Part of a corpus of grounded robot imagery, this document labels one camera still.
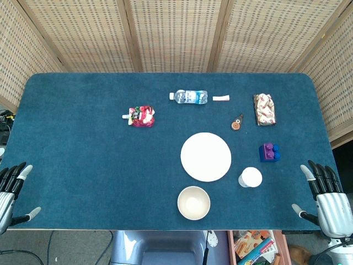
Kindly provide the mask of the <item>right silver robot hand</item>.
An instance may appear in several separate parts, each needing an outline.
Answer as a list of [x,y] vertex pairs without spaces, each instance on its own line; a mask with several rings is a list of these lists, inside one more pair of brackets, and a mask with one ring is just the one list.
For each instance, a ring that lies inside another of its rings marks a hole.
[[307,213],[297,204],[292,204],[295,213],[320,227],[323,234],[332,239],[342,239],[353,235],[353,211],[338,176],[329,166],[322,166],[312,160],[309,166],[300,165],[306,176],[317,215]]

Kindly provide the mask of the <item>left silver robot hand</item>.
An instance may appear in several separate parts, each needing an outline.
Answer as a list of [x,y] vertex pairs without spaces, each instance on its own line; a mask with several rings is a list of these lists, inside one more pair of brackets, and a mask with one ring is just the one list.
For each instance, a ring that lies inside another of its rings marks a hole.
[[31,221],[41,211],[41,207],[36,207],[30,213],[13,217],[15,202],[32,169],[32,165],[23,162],[0,170],[0,235],[11,226]]

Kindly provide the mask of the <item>white paper cup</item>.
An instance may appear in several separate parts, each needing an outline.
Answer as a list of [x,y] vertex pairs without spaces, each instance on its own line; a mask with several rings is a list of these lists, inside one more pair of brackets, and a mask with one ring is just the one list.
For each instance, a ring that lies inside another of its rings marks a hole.
[[247,167],[238,178],[238,183],[244,188],[255,188],[261,185],[263,176],[255,167]]

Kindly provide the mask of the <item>cream bowl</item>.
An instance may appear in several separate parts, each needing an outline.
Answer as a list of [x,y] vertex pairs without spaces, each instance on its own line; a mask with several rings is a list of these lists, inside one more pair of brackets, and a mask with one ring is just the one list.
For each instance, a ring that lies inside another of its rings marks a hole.
[[207,192],[202,188],[189,186],[179,193],[177,206],[184,218],[196,221],[208,214],[211,200]]

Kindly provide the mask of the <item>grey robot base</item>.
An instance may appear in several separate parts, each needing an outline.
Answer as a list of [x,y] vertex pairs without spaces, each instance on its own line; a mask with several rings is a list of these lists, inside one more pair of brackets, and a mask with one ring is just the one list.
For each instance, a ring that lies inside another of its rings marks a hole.
[[109,265],[230,265],[226,231],[114,233]]

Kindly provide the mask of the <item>white round plate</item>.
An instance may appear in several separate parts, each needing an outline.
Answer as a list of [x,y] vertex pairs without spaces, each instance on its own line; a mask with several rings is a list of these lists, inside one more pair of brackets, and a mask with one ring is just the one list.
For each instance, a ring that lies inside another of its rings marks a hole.
[[180,160],[186,173],[193,179],[214,182],[227,174],[232,155],[221,137],[210,132],[201,132],[184,142]]

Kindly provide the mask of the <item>pink box of books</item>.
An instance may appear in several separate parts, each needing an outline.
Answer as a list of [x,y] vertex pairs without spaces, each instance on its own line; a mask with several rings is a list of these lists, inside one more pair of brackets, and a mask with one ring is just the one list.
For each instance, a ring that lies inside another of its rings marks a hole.
[[248,231],[237,241],[234,231],[227,231],[229,265],[292,265],[285,235],[281,230]]

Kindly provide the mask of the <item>purple and blue toy block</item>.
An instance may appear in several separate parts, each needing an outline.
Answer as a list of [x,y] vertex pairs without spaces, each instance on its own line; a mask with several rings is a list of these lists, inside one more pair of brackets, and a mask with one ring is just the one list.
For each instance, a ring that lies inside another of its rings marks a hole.
[[271,142],[264,143],[259,147],[260,162],[277,162],[281,158],[279,145]]

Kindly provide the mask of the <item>blue felt table cover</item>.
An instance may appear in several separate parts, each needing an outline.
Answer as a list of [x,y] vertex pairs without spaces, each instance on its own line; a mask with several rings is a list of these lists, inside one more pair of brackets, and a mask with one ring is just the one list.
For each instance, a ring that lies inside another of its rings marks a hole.
[[[170,100],[180,89],[207,91],[207,103]],[[275,125],[256,123],[260,93],[274,101]],[[229,101],[212,100],[225,95]],[[128,125],[122,115],[143,105],[154,108],[154,125]],[[223,138],[232,155],[227,174],[210,183],[192,179],[180,161],[184,142],[200,132]],[[260,162],[268,142],[279,145],[279,161]],[[25,85],[1,168],[33,166],[13,213],[41,212],[23,229],[314,230],[291,207],[316,212],[300,169],[308,160],[336,167],[313,81],[303,73],[41,73]],[[247,167],[261,172],[260,186],[239,185]],[[200,220],[178,210],[189,186],[211,200]]]

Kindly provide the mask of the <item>gold foil snack package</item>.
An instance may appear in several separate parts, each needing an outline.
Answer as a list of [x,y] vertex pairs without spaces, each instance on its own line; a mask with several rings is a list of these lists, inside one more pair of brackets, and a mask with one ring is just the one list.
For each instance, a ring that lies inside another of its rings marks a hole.
[[256,123],[259,126],[276,124],[275,105],[270,94],[253,95]]

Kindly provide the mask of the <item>red spouted drink pouch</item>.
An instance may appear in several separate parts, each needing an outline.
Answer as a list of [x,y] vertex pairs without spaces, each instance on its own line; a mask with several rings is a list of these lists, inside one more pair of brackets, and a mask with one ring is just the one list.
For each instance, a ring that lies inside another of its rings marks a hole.
[[152,127],[154,125],[154,108],[150,105],[129,108],[129,113],[122,115],[128,121],[128,125],[134,127]]

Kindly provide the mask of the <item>clear plastic water bottle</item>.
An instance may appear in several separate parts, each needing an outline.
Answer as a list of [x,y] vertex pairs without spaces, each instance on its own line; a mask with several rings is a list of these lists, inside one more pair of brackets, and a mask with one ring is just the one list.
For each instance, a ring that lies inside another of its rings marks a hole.
[[178,104],[206,104],[208,98],[207,91],[188,91],[178,90],[175,93],[169,93],[169,99]]

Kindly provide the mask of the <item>woven bamboo folding screen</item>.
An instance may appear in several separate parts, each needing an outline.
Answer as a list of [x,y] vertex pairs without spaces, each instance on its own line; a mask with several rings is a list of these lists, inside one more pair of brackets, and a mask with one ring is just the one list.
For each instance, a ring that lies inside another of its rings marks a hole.
[[42,72],[300,72],[353,140],[353,0],[0,0],[0,106]]

